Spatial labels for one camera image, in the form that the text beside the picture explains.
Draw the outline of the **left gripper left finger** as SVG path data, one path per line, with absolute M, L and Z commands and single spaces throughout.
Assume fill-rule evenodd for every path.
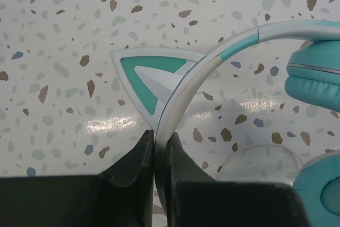
M 99 174 L 1 178 L 1 226 L 151 226 L 154 133 Z

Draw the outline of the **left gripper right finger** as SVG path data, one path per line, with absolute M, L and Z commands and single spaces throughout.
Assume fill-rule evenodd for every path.
M 306 226 L 292 187 L 268 182 L 220 182 L 184 151 L 177 133 L 167 145 L 168 226 Z

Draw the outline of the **teal cat-ear headphones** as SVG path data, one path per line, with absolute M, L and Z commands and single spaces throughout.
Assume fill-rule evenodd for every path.
M 333 197 L 339 186 L 339 23 L 294 20 L 235 34 L 206 54 L 172 48 L 115 51 L 119 79 L 155 133 L 155 178 L 165 203 L 165 149 L 183 118 L 207 123 L 217 115 L 190 106 L 201 85 L 234 55 L 251 53 L 273 40 L 304 40 L 285 68 L 270 63 L 246 79 L 227 75 L 221 92 L 222 120 L 208 128 L 212 143 L 225 149 L 219 180 L 270 180 L 297 186 L 313 226 L 339 226 Z

